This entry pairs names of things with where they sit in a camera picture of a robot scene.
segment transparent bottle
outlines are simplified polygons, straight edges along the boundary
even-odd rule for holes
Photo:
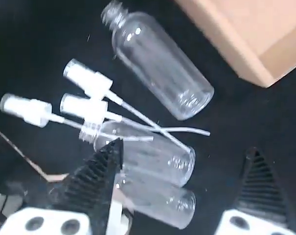
[[[101,14],[117,56],[178,120],[196,115],[214,89],[158,22],[112,1]]]
[[[104,122],[100,132],[125,137],[153,136],[153,141],[124,141],[123,167],[179,187],[184,186],[190,179],[195,164],[195,152],[192,148],[190,152],[186,152],[164,136],[114,121]],[[112,139],[98,136],[94,142],[95,150],[110,141]]]
[[[184,229],[193,218],[196,197],[184,188],[133,171],[118,174],[115,186],[127,198],[126,207],[153,219]]]

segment plastic tube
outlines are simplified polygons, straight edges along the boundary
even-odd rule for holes
[[[82,129],[83,125],[68,119],[64,119],[63,124],[74,127],[76,129]],[[153,140],[153,136],[140,136],[140,137],[136,137],[136,136],[116,136],[116,135],[108,135],[105,133],[100,132],[99,133],[100,136],[115,140],[117,138],[121,138],[124,141],[152,141]]]
[[[125,101],[122,102],[121,106],[125,109],[127,109],[129,112],[136,115],[138,118],[146,122],[147,124],[154,127],[156,130],[160,131],[164,136],[168,137],[173,143],[177,144],[179,147],[181,147],[183,150],[185,150],[187,153],[190,153],[190,148],[183,144],[181,141],[179,141],[177,138],[169,134],[167,131],[163,130],[159,125],[157,125],[155,122],[150,120],[147,116],[143,115],[141,112],[136,110],[133,106],[129,105]]]
[[[158,130],[154,127],[142,125],[142,124],[140,124],[136,121],[133,121],[129,118],[126,118],[126,117],[123,117],[122,122],[127,125],[133,126],[137,129],[140,129],[140,130],[160,132],[160,130]],[[191,127],[162,127],[162,130],[167,131],[167,132],[190,132],[190,133],[200,134],[200,135],[204,135],[204,136],[210,136],[210,134],[211,134],[209,131],[201,130],[198,128],[191,128]]]

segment white spray nozzle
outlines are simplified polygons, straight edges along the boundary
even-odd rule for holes
[[[5,94],[0,102],[0,109],[19,118],[25,122],[45,127],[52,114],[52,105],[37,99],[27,99],[13,94]]]
[[[102,124],[108,110],[108,103],[102,100],[86,99],[71,94],[62,97],[60,111],[83,118],[87,122]]]
[[[104,98],[113,84],[112,80],[100,72],[92,71],[75,59],[65,66],[63,76],[83,89],[87,96],[98,100]]]

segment black fabric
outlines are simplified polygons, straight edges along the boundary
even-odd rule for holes
[[[251,146],[260,148],[277,172],[296,231],[296,69],[271,88],[258,88],[238,78],[172,0],[125,0],[131,11],[154,16],[215,88],[203,111],[176,121],[114,58],[111,32],[100,20],[109,1],[18,0],[23,3],[16,12],[5,11],[10,1],[0,7],[0,98],[10,92],[45,100],[59,113],[64,93],[83,94],[62,77],[65,64],[76,58],[113,79],[114,92],[160,125],[211,131],[210,137],[176,134],[197,154],[186,185],[197,197],[190,225],[179,231],[136,213],[132,234],[213,234],[222,212],[233,204],[244,153]],[[133,118],[112,103],[109,110]],[[92,153],[90,145],[78,140],[78,131],[67,126],[51,123],[40,129],[0,113],[0,129],[49,174],[73,170]]]

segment black plastic part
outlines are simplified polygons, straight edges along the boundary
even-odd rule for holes
[[[123,165],[123,141],[116,139],[55,186],[49,208],[88,215],[92,234],[105,235],[115,175]]]
[[[247,164],[235,207],[244,213],[288,228],[288,210],[277,177],[255,147],[246,153]]]

